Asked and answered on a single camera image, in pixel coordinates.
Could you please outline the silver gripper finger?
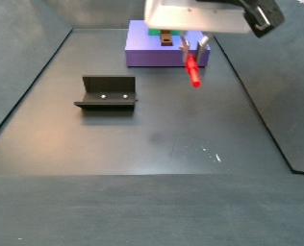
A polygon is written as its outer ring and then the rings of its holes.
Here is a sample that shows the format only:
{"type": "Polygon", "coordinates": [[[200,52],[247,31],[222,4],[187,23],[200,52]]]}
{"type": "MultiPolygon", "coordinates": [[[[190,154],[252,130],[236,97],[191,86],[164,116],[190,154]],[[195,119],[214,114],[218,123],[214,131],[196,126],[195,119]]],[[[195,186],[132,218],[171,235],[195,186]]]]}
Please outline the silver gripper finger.
{"type": "Polygon", "coordinates": [[[204,51],[207,50],[210,38],[203,36],[200,40],[196,42],[196,50],[195,50],[195,60],[199,61],[204,51]]]}
{"type": "Polygon", "coordinates": [[[188,41],[186,40],[186,32],[180,32],[179,34],[182,44],[179,46],[182,53],[183,53],[183,63],[186,63],[186,57],[188,53],[188,41]]]}

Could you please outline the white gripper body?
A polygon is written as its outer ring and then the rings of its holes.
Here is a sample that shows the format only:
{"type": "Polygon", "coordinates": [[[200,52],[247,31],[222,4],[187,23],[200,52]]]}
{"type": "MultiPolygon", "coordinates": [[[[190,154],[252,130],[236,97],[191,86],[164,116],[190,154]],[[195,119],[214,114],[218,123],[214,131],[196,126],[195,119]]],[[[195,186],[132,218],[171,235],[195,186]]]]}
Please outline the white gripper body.
{"type": "Polygon", "coordinates": [[[247,33],[243,9],[218,2],[196,0],[145,0],[144,21],[151,29],[247,33]]]}

